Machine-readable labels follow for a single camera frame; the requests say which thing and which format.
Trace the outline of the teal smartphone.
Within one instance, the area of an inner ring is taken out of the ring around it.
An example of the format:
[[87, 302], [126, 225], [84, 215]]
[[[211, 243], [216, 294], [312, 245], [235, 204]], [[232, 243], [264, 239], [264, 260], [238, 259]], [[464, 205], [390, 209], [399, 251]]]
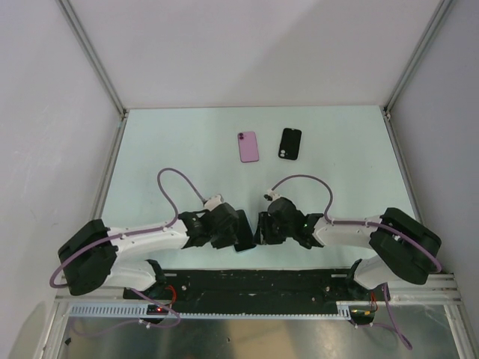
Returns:
[[239, 216], [239, 225], [237, 230], [237, 243], [234, 245], [234, 250], [237, 253], [249, 251], [256, 247], [254, 243], [254, 235], [251, 230], [251, 225], [244, 210], [237, 210]]

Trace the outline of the light blue phone case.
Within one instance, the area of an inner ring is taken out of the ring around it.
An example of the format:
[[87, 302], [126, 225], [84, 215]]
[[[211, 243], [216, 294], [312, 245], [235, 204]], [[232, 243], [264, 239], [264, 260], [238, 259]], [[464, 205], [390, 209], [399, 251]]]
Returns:
[[234, 246], [234, 250], [237, 254], [244, 254], [244, 253], [247, 253], [249, 251], [252, 251], [256, 248], [257, 246], [254, 245], [254, 246], [246, 246], [246, 247], [242, 247], [242, 246], [239, 246], [239, 245], [235, 245]]

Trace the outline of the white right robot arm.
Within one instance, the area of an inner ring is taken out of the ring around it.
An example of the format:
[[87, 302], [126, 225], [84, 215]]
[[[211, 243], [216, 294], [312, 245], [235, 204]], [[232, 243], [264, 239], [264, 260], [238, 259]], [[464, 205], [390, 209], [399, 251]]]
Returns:
[[423, 285], [442, 271], [437, 258], [441, 239], [398, 208], [365, 219], [333, 219], [325, 212], [305, 215], [282, 196], [265, 198], [269, 205], [260, 213], [254, 235], [262, 245], [292, 239], [308, 250], [350, 246], [374, 251], [370, 259], [356, 260], [348, 273], [345, 284], [351, 298], [362, 300], [392, 280]]

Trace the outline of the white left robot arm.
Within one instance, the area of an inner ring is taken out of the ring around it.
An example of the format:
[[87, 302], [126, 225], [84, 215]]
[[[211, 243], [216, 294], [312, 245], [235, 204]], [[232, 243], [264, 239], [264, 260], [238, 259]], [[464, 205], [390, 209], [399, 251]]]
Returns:
[[211, 244], [224, 248], [237, 243], [240, 214], [220, 197], [198, 212], [180, 213], [172, 222], [149, 227], [109, 228], [94, 219], [58, 250], [59, 272], [73, 296], [102, 286], [134, 288], [158, 298], [165, 278], [153, 254]]

